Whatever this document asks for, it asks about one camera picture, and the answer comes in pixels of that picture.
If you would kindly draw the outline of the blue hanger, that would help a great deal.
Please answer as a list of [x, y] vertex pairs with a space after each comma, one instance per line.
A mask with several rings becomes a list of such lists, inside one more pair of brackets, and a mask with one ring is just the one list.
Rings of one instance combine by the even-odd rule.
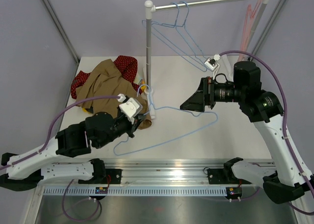
[[204, 114], [212, 114], [215, 116], [215, 120], [210, 122], [209, 124], [205, 125], [205, 126], [202, 126], [200, 128], [197, 128], [196, 130], [193, 130], [191, 132], [188, 132], [186, 134], [183, 134], [183, 135], [180, 135], [178, 137], [175, 137], [175, 138], [172, 138], [170, 140], [167, 140], [167, 141], [164, 141], [164, 142], [161, 142], [161, 143], [158, 143], [158, 144], [155, 144], [155, 145], [151, 145], [149, 147], [145, 147], [145, 148], [142, 148], [142, 149], [137, 149], [137, 150], [133, 150], [133, 151], [129, 151], [129, 152], [125, 152], [125, 153], [117, 153], [116, 152], [116, 149], [123, 143], [127, 143], [128, 140], [129, 140], [129, 136], [126, 138], [126, 140], [124, 141], [120, 141], [118, 144], [116, 144], [114, 147], [113, 147], [113, 154], [115, 156], [124, 156], [124, 155], [129, 155], [129, 154], [134, 154], [134, 153], [137, 153], [137, 152], [141, 152], [141, 151], [145, 151], [145, 150], [148, 150], [148, 149], [152, 149], [152, 148], [156, 148], [156, 147], [159, 147], [159, 146], [162, 146], [162, 145], [165, 145], [165, 144], [168, 144], [168, 143], [171, 143], [173, 141], [177, 141], [179, 139], [182, 139], [184, 137], [187, 137], [189, 135], [192, 135], [198, 131], [201, 131], [211, 125], [214, 125], [215, 123], [218, 122], [219, 120], [219, 116], [216, 112], [213, 112], [213, 111], [206, 111], [206, 112], [201, 112], [199, 113], [198, 115], [195, 115], [194, 113], [190, 112], [190, 111], [186, 111], [186, 110], [180, 110], [178, 108], [175, 108], [175, 107], [171, 107], [171, 106], [161, 106], [161, 107], [156, 107], [154, 102], [153, 102], [153, 89], [151, 86], [149, 86], [148, 84], [146, 84], [146, 90], [148, 90], [148, 106], [149, 106], [149, 111], [146, 112], [144, 115], [148, 115], [149, 113], [151, 113], [153, 110], [155, 111], [159, 111], [159, 110], [162, 110], [162, 109], [170, 109], [170, 110], [175, 110], [175, 111], [180, 111], [180, 112], [184, 112], [184, 113], [188, 113], [190, 115], [192, 115], [194, 118], [198, 118], [200, 117], [201, 115], [204, 115]]
[[176, 7], [176, 16], [170, 23], [151, 21], [151, 35], [164, 43], [175, 54], [182, 57], [194, 68], [207, 72], [204, 61], [206, 55], [187, 30], [189, 6], [187, 2], [172, 3]]
[[[180, 4], [184, 4], [185, 7], [187, 8], [185, 18], [181, 24], [179, 23], [179, 16], [181, 11], [179, 7]], [[153, 35], [157, 37], [160, 41], [162, 41], [172, 51], [174, 51], [175, 54], [182, 57], [186, 62], [191, 64], [193, 67], [205, 73], [209, 71], [209, 69], [207, 69], [204, 65], [204, 61], [206, 59], [204, 52], [202, 51], [202, 49], [199, 47], [199, 45], [196, 43], [196, 41], [193, 39], [192, 35], [188, 32], [186, 28], [187, 18], [189, 15], [189, 6], [185, 1], [180, 1], [180, 4], [175, 2], [171, 3], [171, 5], [174, 5], [177, 10], [174, 22], [161, 23], [157, 21], [152, 21], [152, 29], [154, 30]], [[183, 39], [184, 44], [187, 45], [192, 54], [191, 55], [188, 54], [179, 45], [175, 44], [170, 39], [170, 37], [167, 37], [165, 34], [163, 34], [161, 30], [158, 29], [158, 27], [175, 30], [175, 32]]]

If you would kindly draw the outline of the tan skirt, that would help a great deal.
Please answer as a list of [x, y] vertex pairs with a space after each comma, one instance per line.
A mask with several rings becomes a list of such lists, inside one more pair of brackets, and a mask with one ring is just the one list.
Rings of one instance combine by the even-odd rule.
[[132, 84], [125, 80], [120, 71], [116, 68], [111, 59], [100, 62], [92, 72], [82, 87], [76, 89], [76, 101], [97, 97], [116, 96], [124, 94], [130, 98], [137, 99], [143, 106], [141, 113], [148, 112], [148, 103], [145, 99], [137, 96]]

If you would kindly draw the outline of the floral pastel skirt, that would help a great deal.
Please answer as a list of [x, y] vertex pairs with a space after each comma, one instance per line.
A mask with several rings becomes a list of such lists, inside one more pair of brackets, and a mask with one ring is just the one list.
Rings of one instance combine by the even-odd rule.
[[145, 80], [144, 80], [144, 78], [139, 74], [139, 73], [137, 73], [136, 75], [135, 75], [135, 78], [134, 78], [134, 84], [136, 84], [136, 85], [138, 85], [138, 86], [140, 86], [140, 85], [142, 85], [142, 84], [145, 84]]

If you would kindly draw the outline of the red polka-dot skirt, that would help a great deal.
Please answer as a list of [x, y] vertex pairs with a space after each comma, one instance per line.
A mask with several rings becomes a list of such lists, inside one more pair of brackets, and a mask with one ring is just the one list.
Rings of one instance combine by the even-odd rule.
[[[114, 65], [120, 71], [122, 77], [130, 82], [134, 90], [139, 89], [139, 84], [135, 83], [135, 78], [137, 75], [137, 60], [131, 56], [119, 55], [114, 61]], [[73, 99], [77, 98], [76, 89], [82, 87], [87, 81], [90, 73], [85, 73], [80, 71], [73, 79], [70, 87], [70, 94]]]

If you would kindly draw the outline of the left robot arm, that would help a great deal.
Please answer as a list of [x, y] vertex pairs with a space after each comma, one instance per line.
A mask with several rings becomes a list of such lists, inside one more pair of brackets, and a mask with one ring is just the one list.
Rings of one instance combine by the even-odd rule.
[[0, 186], [21, 192], [36, 188], [39, 184], [72, 179], [80, 184], [102, 183], [106, 179], [103, 160], [94, 158], [80, 163], [65, 163], [63, 160], [90, 154], [92, 148], [100, 149], [123, 134], [134, 137], [133, 133], [144, 119], [145, 116], [139, 114], [131, 122], [123, 113], [113, 118], [108, 113], [100, 112], [58, 132], [42, 152], [34, 150], [33, 157], [27, 153], [26, 160], [22, 162], [19, 162], [20, 155], [5, 153], [1, 163], [8, 168], [0, 177]]

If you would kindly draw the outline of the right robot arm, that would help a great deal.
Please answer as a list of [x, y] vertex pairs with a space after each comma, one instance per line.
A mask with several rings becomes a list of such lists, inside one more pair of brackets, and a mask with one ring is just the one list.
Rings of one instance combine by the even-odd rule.
[[284, 109], [274, 93], [262, 89], [261, 70], [255, 63], [236, 62], [232, 81], [220, 83], [216, 78], [201, 78], [197, 91], [180, 109], [204, 112], [206, 106], [213, 108], [217, 102], [238, 103], [262, 136], [275, 163], [274, 169], [263, 169], [236, 157], [223, 165], [226, 182], [244, 180], [255, 184], [276, 204], [296, 200], [313, 189], [314, 174], [302, 161], [294, 142], [286, 142]]

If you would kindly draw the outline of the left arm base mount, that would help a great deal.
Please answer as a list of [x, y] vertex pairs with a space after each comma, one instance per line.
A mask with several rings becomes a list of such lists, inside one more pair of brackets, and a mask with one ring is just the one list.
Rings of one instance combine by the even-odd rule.
[[92, 178], [90, 180], [79, 180], [79, 184], [121, 184], [122, 170], [121, 169], [106, 169], [106, 176]]

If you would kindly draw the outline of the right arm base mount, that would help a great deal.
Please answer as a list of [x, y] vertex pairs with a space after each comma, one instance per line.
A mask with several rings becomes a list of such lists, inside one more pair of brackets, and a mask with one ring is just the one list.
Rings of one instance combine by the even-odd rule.
[[250, 182], [227, 177], [223, 169], [211, 169], [209, 167], [203, 168], [203, 173], [207, 176], [210, 185], [248, 185]]

